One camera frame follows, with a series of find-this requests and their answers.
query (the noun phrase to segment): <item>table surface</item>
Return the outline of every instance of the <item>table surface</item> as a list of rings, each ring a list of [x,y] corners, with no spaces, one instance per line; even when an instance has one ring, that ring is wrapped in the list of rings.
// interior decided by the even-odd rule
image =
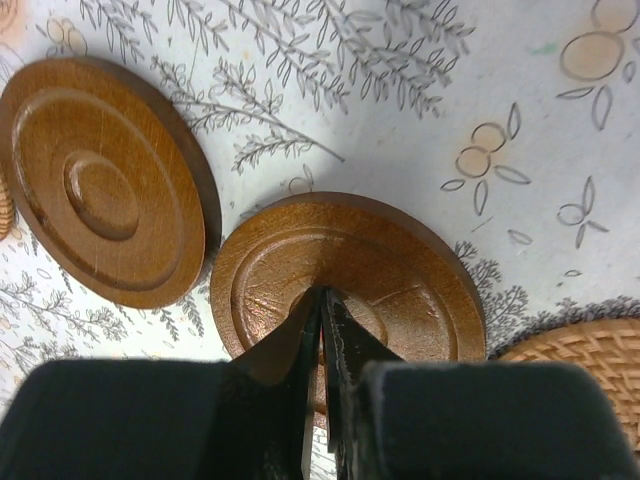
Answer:
[[[640,316],[640,0],[0,0],[0,90],[91,55],[171,97],[218,183],[224,234],[285,196],[350,192],[439,234],[487,313],[489,353]],[[65,356],[228,358],[208,279],[123,308],[24,220],[0,243],[0,402]],[[332,478],[317,430],[314,478]]]

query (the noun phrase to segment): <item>wooden lid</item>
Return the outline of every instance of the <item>wooden lid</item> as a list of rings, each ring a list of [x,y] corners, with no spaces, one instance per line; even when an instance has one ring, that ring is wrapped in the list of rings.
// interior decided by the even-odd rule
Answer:
[[[600,383],[636,454],[640,453],[640,319],[604,319],[530,338],[500,360],[566,362]]]
[[[0,162],[38,240],[117,303],[166,305],[196,281],[205,249],[196,186],[219,242],[217,190],[196,140],[168,100],[111,63],[19,71],[0,99]]]
[[[314,284],[340,290],[354,318],[406,360],[485,358],[480,300],[449,247],[405,213],[341,193],[278,202],[224,243],[211,299],[229,353],[272,331]]]
[[[11,231],[14,213],[9,186],[2,170],[0,170],[0,240],[5,238]]]

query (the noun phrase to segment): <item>woven rattan mat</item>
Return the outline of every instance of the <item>woven rattan mat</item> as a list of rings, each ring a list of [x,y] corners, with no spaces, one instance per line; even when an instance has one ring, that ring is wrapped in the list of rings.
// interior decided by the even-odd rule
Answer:
[[[560,361],[585,368],[613,402],[633,449],[640,453],[640,319],[558,328],[517,345],[500,360]]]

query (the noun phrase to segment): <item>wooden disc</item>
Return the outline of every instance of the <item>wooden disc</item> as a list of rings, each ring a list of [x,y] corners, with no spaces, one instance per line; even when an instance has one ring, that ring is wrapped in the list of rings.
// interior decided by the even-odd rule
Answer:
[[[480,299],[449,247],[389,205],[340,193],[278,202],[224,243],[211,299],[229,353],[271,332],[311,285],[340,290],[354,318],[405,360],[485,358]]]
[[[4,239],[11,231],[14,213],[9,185],[0,170],[0,240]]]
[[[522,342],[500,360],[584,368],[598,380],[631,447],[640,454],[640,319],[603,319],[551,330]]]
[[[19,71],[0,99],[0,162],[38,240],[117,303],[166,305],[197,280],[205,226],[196,185],[219,241],[217,190],[197,141],[158,91],[108,62]]]

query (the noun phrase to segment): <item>printed flower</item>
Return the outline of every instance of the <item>printed flower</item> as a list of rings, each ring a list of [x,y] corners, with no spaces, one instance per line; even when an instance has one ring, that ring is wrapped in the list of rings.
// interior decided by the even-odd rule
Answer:
[[[596,30],[573,38],[560,54],[562,73],[573,80],[591,85],[556,96],[561,100],[576,100],[587,97],[597,88],[591,104],[591,122],[599,132],[607,124],[613,105],[613,92],[608,84],[598,88],[595,82],[610,77],[622,63],[625,54],[622,34],[636,23],[640,13],[640,4],[636,0],[618,1],[615,6],[610,4],[612,0],[596,0],[591,9],[591,23]],[[640,54],[640,37],[634,38],[631,45]],[[625,83],[631,83],[637,68],[633,60],[625,63],[622,68]]]
[[[464,178],[455,178],[445,182],[440,190],[455,192],[468,182],[477,180],[473,194],[473,208],[481,216],[489,198],[488,173],[493,169],[495,175],[509,183],[529,185],[531,180],[513,167],[494,165],[491,154],[500,150],[507,141],[513,140],[520,131],[521,117],[517,103],[511,105],[506,131],[497,123],[487,122],[478,125],[471,134],[473,145],[463,149],[456,158],[455,167]]]
[[[68,18],[61,20],[50,18],[47,21],[46,31],[39,25],[36,25],[36,28],[53,43],[47,50],[47,58],[57,57],[58,55],[65,55],[67,53],[72,53],[77,56],[87,54],[87,41],[84,39],[84,35],[75,28],[73,22]]]
[[[593,220],[587,220],[591,211],[593,210],[593,204],[596,199],[596,187],[593,183],[593,178],[589,176],[584,184],[584,190],[582,191],[582,203],[566,203],[558,210],[558,222],[565,227],[578,226],[578,233],[576,235],[576,249],[580,248],[584,240],[584,235],[587,228],[592,228],[599,232],[607,233],[609,229],[600,225]]]
[[[5,330],[11,330],[13,325],[7,320],[7,317],[0,317],[0,334],[4,334]]]
[[[302,169],[304,170],[304,177],[295,177],[289,182],[289,193],[291,195],[313,192],[313,173],[311,173],[311,169],[306,163],[302,165]]]

